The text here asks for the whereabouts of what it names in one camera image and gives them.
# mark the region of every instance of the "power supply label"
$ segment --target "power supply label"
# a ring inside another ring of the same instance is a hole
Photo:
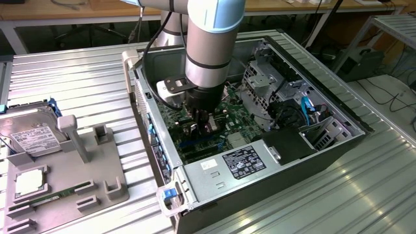
[[[265,164],[251,146],[222,155],[222,158],[235,179],[241,179],[265,169]]]
[[[58,146],[58,141],[47,126],[13,133],[10,136],[29,154]]]

